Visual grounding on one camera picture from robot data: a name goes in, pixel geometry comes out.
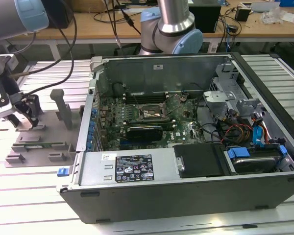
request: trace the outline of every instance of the wooden table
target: wooden table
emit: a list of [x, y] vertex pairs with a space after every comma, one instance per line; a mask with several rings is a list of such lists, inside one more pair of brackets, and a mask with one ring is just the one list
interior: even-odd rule
[[[222, 7], [221, 13], [231, 7], [237, 6], [241, 0], [229, 0], [231, 3], [228, 7]], [[294, 13], [294, 7], [283, 7], [289, 13]], [[94, 14], [89, 13], [75, 13], [78, 34], [77, 44], [103, 44], [103, 43], [115, 43], [114, 34], [109, 23], [100, 23], [93, 20]], [[242, 22], [242, 31], [240, 35], [235, 39], [236, 42], [294, 42], [294, 23], [283, 22], [276, 24], [265, 25], [260, 21], [260, 13], [253, 13], [248, 17], [247, 22]], [[141, 30], [140, 15], [133, 17], [135, 26]], [[121, 13], [116, 14], [116, 18], [122, 18]], [[102, 15], [102, 20], [107, 21], [107, 14]], [[237, 24], [231, 19], [227, 19], [228, 24]], [[73, 23], [69, 28], [63, 30], [69, 39], [74, 37], [74, 25]], [[127, 43], [140, 43], [140, 35], [128, 24], [117, 24], [118, 36], [123, 44]], [[221, 22], [218, 23], [215, 33], [204, 33], [204, 42], [210, 42], [209, 52], [215, 52], [218, 43], [223, 36], [223, 27]], [[12, 40], [12, 43], [17, 45], [25, 45], [31, 39], [31, 36], [20, 36]], [[35, 44], [47, 44], [50, 46], [52, 54], [55, 59], [60, 58], [60, 54], [57, 48], [59, 44], [65, 44], [63, 37], [57, 29], [44, 29], [37, 34]]]

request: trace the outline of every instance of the slotted aluminum surface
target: slotted aluminum surface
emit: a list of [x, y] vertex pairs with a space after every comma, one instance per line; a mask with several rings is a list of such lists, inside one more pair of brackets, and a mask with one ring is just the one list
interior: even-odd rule
[[[42, 67], [47, 63], [40, 62], [38, 65]], [[88, 63], [88, 61], [76, 62], [77, 66], [81, 65], [80, 67], [85, 70], [84, 76], [80, 77], [81, 79], [86, 79], [88, 76]], [[64, 62], [59, 66], [68, 67], [69, 63]], [[49, 72], [49, 78], [56, 76], [59, 76], [58, 70], [55, 70], [54, 73]], [[76, 88], [65, 89], [65, 91], [70, 92], [71, 95], [80, 96], [86, 94], [82, 89], [86, 90], [86, 88]], [[57, 186], [65, 185], [68, 182], [65, 177], [58, 178], [56, 176], [59, 167], [4, 167], [2, 163], [5, 158], [4, 152], [9, 151], [6, 146], [9, 146], [10, 141], [13, 140], [14, 129], [8, 123], [1, 121], [0, 128], [8, 129], [6, 138], [0, 134], [0, 234], [26, 235], [33, 232], [50, 235], [146, 233], [157, 235], [160, 233], [175, 235], [294, 234], [294, 196], [273, 210], [241, 211], [97, 225], [84, 224], [63, 201], [56, 190]], [[143, 209], [143, 203], [138, 205], [138, 210]], [[246, 224], [256, 225], [257, 227], [244, 229], [242, 225]]]
[[[243, 58], [294, 119], [294, 71], [281, 59], [270, 55], [243, 55]], [[244, 85], [256, 98], [253, 89], [247, 83]]]

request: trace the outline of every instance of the warning label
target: warning label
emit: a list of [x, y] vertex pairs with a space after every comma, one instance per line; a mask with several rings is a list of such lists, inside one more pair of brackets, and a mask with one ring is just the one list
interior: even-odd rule
[[116, 157], [117, 183], [154, 180], [151, 155]]

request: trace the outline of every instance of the metal bracket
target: metal bracket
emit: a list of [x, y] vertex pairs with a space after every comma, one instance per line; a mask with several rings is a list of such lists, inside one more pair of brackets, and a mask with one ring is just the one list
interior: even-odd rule
[[237, 102], [236, 107], [241, 116], [249, 116], [259, 104], [259, 99], [241, 99]]

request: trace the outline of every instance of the blue clip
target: blue clip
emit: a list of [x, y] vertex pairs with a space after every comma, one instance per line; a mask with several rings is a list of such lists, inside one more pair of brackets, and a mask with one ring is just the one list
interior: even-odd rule
[[283, 157], [285, 157], [288, 153], [288, 150], [286, 149], [286, 147], [284, 145], [280, 145], [280, 151], [281, 151]]
[[93, 140], [93, 135], [88, 135], [88, 136], [87, 136], [87, 140], [88, 140], [88, 141], [92, 141], [92, 140]]
[[263, 143], [261, 143], [261, 136], [263, 135], [263, 129], [260, 126], [255, 126], [253, 129], [253, 143], [258, 144], [261, 147], [264, 146]]
[[69, 176], [69, 169], [68, 168], [60, 168], [57, 172], [57, 176], [58, 177], [65, 177], [65, 176]]
[[92, 114], [93, 114], [93, 115], [96, 115], [97, 112], [98, 112], [98, 110], [97, 110], [96, 108], [92, 108]]
[[95, 132], [95, 130], [93, 127], [89, 127], [88, 132], [92, 135]]
[[231, 148], [227, 151], [230, 159], [232, 158], [248, 158], [250, 156], [247, 148], [239, 147], [239, 148]]
[[94, 121], [90, 121], [89, 122], [89, 126], [94, 127], [95, 126], [95, 122]]

